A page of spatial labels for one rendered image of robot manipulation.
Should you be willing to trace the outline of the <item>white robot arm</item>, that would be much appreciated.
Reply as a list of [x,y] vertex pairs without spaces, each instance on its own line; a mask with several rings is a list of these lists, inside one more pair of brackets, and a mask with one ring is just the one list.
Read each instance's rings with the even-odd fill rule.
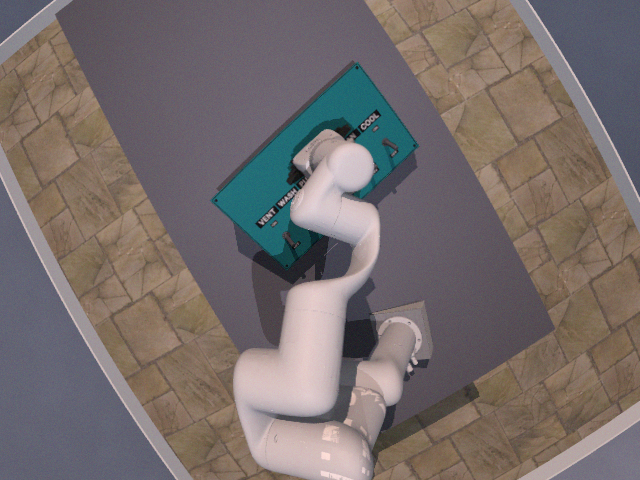
[[380,250],[376,207],[352,195],[372,179],[374,160],[352,138],[327,138],[313,147],[310,166],[290,218],[351,244],[350,266],[342,277],[289,290],[278,349],[250,348],[239,356],[234,399],[261,467],[307,480],[371,480],[386,407],[401,399],[422,334],[409,318],[394,316],[378,330],[368,357],[376,362],[342,360],[348,300],[371,275]]

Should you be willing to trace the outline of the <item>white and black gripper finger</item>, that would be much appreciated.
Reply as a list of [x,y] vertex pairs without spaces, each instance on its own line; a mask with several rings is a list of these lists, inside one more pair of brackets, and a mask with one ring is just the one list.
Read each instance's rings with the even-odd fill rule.
[[351,130],[351,128],[349,127],[349,125],[345,125],[342,128],[338,127],[334,131],[337,132],[338,134],[340,134],[343,138],[345,138],[345,136],[348,134],[348,132],[350,130]]
[[288,174],[288,179],[287,179],[287,183],[289,185],[294,184],[296,181],[298,181],[299,179],[301,179],[303,176],[305,176],[301,171],[299,171],[294,164],[291,166],[291,172],[289,172]]

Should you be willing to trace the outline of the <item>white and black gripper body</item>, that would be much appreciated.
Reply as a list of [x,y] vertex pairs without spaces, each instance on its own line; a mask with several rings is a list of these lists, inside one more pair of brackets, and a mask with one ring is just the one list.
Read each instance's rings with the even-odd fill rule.
[[[326,129],[319,133],[309,144],[307,144],[293,159],[293,164],[309,179],[313,170],[310,166],[310,154],[312,147],[323,139],[333,138],[345,140],[341,135],[333,130]],[[316,143],[316,144],[315,144]],[[314,145],[315,144],[315,145]]]

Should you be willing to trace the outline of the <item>teal switch panel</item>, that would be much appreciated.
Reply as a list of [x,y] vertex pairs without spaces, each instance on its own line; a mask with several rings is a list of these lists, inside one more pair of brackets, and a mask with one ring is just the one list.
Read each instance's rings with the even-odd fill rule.
[[345,125],[351,130],[344,139],[364,146],[374,160],[370,183],[352,194],[361,199],[419,147],[355,63],[210,200],[286,271],[324,236],[295,225],[290,218],[291,202],[308,180],[303,176],[292,185],[287,183],[290,160],[323,130]]

